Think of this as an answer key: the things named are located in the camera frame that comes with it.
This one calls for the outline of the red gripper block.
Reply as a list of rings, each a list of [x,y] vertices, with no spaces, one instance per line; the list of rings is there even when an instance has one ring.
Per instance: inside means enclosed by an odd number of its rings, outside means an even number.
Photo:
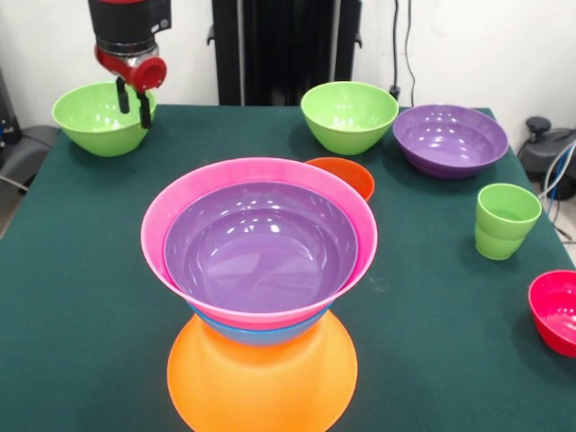
[[[130,112],[130,102],[125,83],[133,87],[139,99],[139,118],[143,129],[152,126],[152,115],[148,90],[159,88],[167,76],[167,64],[159,56],[158,46],[135,56],[116,56],[98,47],[94,48],[97,61],[116,75],[116,91],[121,113]]]

